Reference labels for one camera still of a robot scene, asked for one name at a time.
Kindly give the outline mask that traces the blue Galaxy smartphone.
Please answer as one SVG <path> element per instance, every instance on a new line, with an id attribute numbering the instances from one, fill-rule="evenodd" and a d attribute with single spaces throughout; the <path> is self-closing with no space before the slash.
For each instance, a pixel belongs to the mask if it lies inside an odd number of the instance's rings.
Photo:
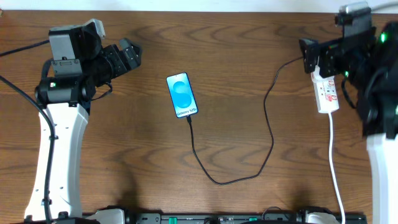
<path id="1" fill-rule="evenodd" d="M 177 118 L 198 113 L 198 106 L 186 72 L 166 78 L 170 97 Z"/>

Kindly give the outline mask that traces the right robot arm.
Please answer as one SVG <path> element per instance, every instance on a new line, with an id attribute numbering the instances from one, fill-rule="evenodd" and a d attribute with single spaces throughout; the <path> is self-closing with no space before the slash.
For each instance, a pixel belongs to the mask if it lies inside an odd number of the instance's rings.
<path id="1" fill-rule="evenodd" d="M 319 43 L 300 39 L 305 73 L 342 74 L 358 91 L 373 185 L 373 223 L 397 223 L 397 22 Z"/>

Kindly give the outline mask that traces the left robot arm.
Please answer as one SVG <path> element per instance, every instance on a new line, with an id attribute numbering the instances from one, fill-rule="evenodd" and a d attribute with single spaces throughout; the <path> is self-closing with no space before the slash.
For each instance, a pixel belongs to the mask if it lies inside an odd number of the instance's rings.
<path id="1" fill-rule="evenodd" d="M 85 218 L 80 200 L 81 145 L 97 88 L 141 65 L 142 48 L 127 38 L 104 47 L 103 23 L 49 30 L 53 57 L 35 88 L 40 149 L 34 189 L 24 223 L 101 223 Z"/>

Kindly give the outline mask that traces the white power strip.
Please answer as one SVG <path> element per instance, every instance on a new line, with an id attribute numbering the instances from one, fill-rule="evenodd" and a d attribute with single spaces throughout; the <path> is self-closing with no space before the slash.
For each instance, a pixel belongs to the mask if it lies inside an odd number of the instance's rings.
<path id="1" fill-rule="evenodd" d="M 322 78 L 320 76 L 320 67 L 316 65 L 315 71 L 311 73 L 311 79 L 318 112 L 328 114 L 337 111 L 340 107 L 334 77 Z"/>

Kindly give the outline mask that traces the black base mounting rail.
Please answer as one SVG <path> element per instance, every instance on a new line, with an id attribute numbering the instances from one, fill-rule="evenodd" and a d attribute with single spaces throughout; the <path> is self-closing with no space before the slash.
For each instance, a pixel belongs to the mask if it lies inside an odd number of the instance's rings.
<path id="1" fill-rule="evenodd" d="M 284 213 L 269 211 L 261 214 L 159 214 L 137 213 L 127 218 L 133 224 L 240 224 L 240 223 L 341 223 L 339 215 L 320 213 Z"/>

